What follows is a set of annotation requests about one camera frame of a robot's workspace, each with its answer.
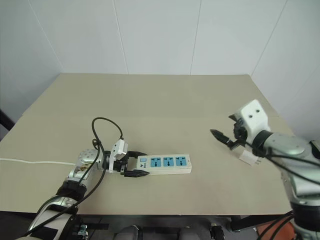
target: power strip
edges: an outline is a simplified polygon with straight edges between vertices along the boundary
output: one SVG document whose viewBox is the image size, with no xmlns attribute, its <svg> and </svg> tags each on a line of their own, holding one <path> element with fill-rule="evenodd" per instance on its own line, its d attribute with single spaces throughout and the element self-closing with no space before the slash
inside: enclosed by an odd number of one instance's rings
<svg viewBox="0 0 320 240">
<path fill-rule="evenodd" d="M 151 175 L 189 174 L 191 161 L 188 154 L 138 156 L 137 170 L 144 170 Z"/>
</svg>

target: power strip switch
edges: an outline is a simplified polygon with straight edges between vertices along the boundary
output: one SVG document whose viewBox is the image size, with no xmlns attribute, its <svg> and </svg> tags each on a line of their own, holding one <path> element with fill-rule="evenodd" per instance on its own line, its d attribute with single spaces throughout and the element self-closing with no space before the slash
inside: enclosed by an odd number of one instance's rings
<svg viewBox="0 0 320 240">
<path fill-rule="evenodd" d="M 150 175 L 189 174 L 192 165 L 189 154 L 146 155 L 138 156 L 135 169 Z"/>
</svg>

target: white wall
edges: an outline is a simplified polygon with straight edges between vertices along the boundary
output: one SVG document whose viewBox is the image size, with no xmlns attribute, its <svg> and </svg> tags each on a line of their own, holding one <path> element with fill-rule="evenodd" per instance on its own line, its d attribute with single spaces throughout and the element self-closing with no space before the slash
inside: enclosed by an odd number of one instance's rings
<svg viewBox="0 0 320 240">
<path fill-rule="evenodd" d="M 250 74 L 320 138 L 318 0 L 0 0 L 0 107 L 14 121 L 60 72 Z"/>
</svg>

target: beige tabletop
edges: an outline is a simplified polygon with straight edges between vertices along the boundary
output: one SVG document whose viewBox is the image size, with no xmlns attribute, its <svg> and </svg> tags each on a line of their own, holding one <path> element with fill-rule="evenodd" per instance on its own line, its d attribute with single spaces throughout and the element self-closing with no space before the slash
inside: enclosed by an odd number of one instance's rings
<svg viewBox="0 0 320 240">
<path fill-rule="evenodd" d="M 91 121 L 106 117 L 123 130 L 131 151 L 189 154 L 191 174 L 140 178 L 107 174 L 81 214 L 251 215 L 290 209 L 280 172 L 250 166 L 209 129 L 233 136 L 228 115 L 258 99 L 274 132 L 291 130 L 248 75 L 116 75 L 63 73 L 0 142 L 0 158 L 75 163 L 92 148 Z M 97 122 L 104 145 L 118 130 Z M 0 211 L 36 212 L 73 167 L 0 161 Z M 99 179 L 95 174 L 92 185 Z"/>
</svg>

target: white cable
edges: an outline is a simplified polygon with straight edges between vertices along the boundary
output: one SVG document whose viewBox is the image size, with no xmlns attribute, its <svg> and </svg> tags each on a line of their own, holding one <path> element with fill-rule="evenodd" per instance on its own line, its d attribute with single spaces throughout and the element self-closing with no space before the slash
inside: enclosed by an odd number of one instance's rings
<svg viewBox="0 0 320 240">
<path fill-rule="evenodd" d="M 0 157 L 0 161 L 10 161 L 10 162 L 19 162 L 24 164 L 62 164 L 62 165 L 71 165 L 74 166 L 74 163 L 65 162 L 65 161 L 26 161 L 14 158 L 2 158 Z"/>
</svg>

